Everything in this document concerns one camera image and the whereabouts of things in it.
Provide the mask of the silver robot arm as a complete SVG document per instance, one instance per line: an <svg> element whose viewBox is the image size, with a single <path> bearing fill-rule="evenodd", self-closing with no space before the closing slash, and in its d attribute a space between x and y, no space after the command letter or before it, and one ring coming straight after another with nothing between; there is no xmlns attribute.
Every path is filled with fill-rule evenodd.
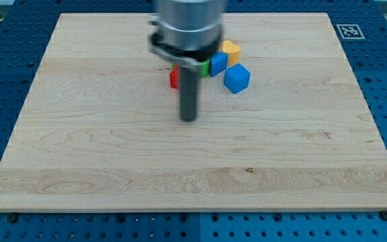
<svg viewBox="0 0 387 242"><path fill-rule="evenodd" d="M223 35L226 0L156 0L150 51L192 70L214 55Z"/></svg>

